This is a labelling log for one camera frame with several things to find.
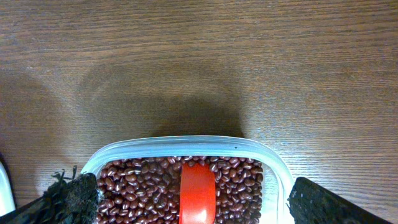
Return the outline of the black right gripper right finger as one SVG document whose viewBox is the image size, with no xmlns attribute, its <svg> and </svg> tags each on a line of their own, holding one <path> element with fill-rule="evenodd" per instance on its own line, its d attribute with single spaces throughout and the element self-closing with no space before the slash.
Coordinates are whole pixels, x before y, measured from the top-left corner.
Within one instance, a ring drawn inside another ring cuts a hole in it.
<svg viewBox="0 0 398 224">
<path fill-rule="evenodd" d="M 296 179 L 288 201 L 296 224 L 391 224 L 305 177 Z"/>
</svg>

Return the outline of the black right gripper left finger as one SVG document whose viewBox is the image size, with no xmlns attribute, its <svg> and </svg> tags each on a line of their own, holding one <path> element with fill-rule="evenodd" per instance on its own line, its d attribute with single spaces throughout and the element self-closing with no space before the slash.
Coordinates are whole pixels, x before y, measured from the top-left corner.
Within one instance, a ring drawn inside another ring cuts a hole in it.
<svg viewBox="0 0 398 224">
<path fill-rule="evenodd" d="M 56 172 L 56 181 L 43 195 L 1 217 L 3 224 L 92 224 L 100 202 L 97 178 L 92 173 L 65 177 Z"/>
</svg>

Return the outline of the red plastic scoop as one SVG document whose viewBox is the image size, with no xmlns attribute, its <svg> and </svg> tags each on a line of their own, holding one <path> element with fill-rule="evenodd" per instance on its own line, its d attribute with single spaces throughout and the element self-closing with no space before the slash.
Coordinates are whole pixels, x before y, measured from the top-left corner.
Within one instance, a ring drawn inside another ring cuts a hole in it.
<svg viewBox="0 0 398 224">
<path fill-rule="evenodd" d="M 212 224 L 216 214 L 215 175 L 208 166 L 184 164 L 179 224 Z"/>
</svg>

